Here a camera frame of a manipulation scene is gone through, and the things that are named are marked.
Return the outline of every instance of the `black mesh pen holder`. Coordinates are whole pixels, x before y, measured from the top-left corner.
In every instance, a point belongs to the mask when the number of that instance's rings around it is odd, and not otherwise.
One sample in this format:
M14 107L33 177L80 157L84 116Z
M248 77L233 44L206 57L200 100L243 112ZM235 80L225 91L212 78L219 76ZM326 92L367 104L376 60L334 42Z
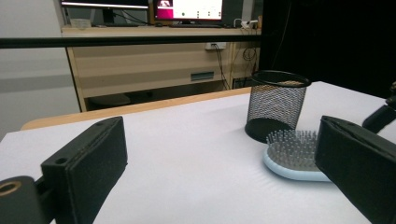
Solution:
M299 75L270 70L256 72L252 79L247 135L266 143L267 135L273 131L294 130L311 82Z

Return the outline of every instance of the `power outlet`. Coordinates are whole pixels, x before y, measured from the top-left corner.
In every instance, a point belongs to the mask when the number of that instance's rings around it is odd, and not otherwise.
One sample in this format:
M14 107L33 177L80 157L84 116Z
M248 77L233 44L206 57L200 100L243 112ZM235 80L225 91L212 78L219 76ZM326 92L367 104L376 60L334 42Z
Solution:
M226 49L226 42L210 42L206 43L205 49Z

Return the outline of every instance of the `white hair brush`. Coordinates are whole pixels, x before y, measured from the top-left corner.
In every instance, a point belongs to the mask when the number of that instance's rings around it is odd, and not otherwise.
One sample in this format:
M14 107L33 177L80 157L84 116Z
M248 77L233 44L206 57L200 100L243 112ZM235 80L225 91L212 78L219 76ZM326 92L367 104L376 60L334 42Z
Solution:
M284 130L268 134L265 165L289 179L330 181L315 165L316 132Z

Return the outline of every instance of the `wooden desk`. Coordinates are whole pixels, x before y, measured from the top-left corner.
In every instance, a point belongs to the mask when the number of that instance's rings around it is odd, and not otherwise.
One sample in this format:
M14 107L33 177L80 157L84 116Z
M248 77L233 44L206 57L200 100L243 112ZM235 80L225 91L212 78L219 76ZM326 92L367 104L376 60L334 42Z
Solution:
M193 96L163 100L158 102L150 102L140 105L127 105L127 106L114 107L109 109L94 110L94 111L78 113L78 114L62 115L52 118L35 119L24 124L21 127L21 130L43 128L43 127L49 127L59 124L79 122L89 119L102 119L102 118L131 114L131 113L142 112L147 110L160 109L168 106L191 104L200 101L212 100L212 99L228 97L228 96L235 96L245 93L250 93L250 88L236 89L230 91L217 91L207 94L193 95Z
M77 28L64 27L63 37L123 36L247 36L260 31L240 29L196 29L169 27ZM215 50L205 43L129 45L67 48L82 111L89 110L88 99L96 96L144 91L249 77L258 67L257 43L228 42L221 49L221 65ZM213 77L192 78L194 74L213 73Z

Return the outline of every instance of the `monitor screen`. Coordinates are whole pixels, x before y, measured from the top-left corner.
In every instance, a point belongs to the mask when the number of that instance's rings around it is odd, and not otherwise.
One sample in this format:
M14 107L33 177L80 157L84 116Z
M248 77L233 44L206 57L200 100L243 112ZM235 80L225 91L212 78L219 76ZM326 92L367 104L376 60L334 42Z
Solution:
M222 0L153 0L157 21L221 21Z
M62 7L149 8L148 0L61 0Z

